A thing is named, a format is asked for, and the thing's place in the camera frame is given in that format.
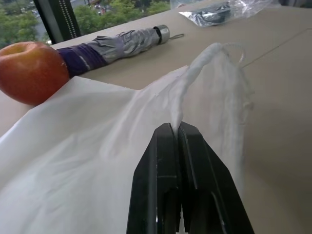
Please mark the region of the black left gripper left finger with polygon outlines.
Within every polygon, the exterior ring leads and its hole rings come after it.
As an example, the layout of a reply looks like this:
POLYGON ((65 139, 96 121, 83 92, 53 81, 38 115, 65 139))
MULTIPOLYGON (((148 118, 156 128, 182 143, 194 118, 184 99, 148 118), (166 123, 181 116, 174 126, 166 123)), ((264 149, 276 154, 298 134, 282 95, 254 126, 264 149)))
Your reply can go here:
POLYGON ((176 138, 164 123, 155 129, 134 171, 126 234, 176 234, 179 189, 176 138))

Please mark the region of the clear plastic bag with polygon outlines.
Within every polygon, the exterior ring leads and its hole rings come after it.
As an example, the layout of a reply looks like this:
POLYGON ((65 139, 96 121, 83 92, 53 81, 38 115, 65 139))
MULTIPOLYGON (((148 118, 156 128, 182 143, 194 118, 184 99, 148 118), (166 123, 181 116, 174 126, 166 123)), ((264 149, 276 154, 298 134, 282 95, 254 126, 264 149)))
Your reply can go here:
MULTIPOLYGON (((256 15, 257 13, 259 13, 260 11, 262 11, 263 9, 267 7, 280 5, 278 0, 209 0, 209 1, 210 3, 206 5, 205 7, 211 4, 228 1, 230 5, 232 6, 232 11, 234 14, 234 18, 229 21, 242 19, 242 18, 249 18, 249 17, 256 15)), ((194 11, 195 10, 182 11, 180 12, 180 14, 194 23, 194 21, 192 20, 192 12, 194 11)))

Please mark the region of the red apple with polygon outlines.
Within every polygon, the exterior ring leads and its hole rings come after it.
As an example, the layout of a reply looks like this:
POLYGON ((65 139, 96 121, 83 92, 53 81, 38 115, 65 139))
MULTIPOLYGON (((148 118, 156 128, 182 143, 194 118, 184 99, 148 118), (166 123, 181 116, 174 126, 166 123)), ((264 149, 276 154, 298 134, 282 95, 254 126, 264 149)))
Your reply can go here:
POLYGON ((59 52, 42 42, 18 42, 0 49, 0 90, 37 106, 70 79, 59 52))

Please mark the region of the folded grey purple umbrella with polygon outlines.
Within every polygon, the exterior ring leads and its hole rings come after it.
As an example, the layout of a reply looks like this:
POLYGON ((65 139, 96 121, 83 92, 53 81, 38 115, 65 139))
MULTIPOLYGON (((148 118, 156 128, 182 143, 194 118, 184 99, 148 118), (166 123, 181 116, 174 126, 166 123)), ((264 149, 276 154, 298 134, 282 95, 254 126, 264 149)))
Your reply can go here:
POLYGON ((122 32, 114 37, 97 36, 90 42, 60 48, 57 51, 72 78, 107 66, 116 60, 136 56, 154 46, 183 36, 184 34, 171 36, 166 25, 159 25, 122 32))

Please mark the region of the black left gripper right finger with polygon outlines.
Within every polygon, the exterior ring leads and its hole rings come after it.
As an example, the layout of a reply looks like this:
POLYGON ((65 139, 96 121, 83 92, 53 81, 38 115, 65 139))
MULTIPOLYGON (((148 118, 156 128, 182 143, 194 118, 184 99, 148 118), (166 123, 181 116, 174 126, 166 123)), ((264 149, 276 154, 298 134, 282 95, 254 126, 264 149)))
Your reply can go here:
POLYGON ((254 234, 234 180, 199 130, 178 129, 182 212, 188 234, 254 234))

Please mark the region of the black window frame post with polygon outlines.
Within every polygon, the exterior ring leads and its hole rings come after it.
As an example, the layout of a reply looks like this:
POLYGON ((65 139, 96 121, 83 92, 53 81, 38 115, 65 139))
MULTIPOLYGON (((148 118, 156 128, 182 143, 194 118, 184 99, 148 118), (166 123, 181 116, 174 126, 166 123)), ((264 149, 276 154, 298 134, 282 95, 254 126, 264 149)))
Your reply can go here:
POLYGON ((70 0, 34 0, 52 44, 81 36, 70 0))

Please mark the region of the white translucent drawstring bag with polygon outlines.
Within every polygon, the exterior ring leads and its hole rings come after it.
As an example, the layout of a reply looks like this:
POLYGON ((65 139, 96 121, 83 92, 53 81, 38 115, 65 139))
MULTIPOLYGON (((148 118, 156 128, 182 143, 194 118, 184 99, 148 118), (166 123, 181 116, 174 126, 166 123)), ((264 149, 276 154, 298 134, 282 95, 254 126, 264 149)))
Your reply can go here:
MULTIPOLYGON (((241 198, 248 81, 229 52, 208 46, 189 66, 141 90, 81 77, 0 137, 0 234, 126 234, 134 171, 156 128, 196 127, 241 198)), ((182 212, 181 169, 180 223, 182 212)))

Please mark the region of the black item in plastic bag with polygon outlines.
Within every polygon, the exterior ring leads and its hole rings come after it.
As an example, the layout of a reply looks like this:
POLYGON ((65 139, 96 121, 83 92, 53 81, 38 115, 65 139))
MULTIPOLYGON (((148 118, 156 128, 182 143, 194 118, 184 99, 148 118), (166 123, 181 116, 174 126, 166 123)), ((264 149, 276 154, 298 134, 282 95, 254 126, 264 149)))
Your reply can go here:
POLYGON ((197 26, 215 26, 234 18, 232 6, 228 1, 211 4, 192 12, 192 20, 197 26))

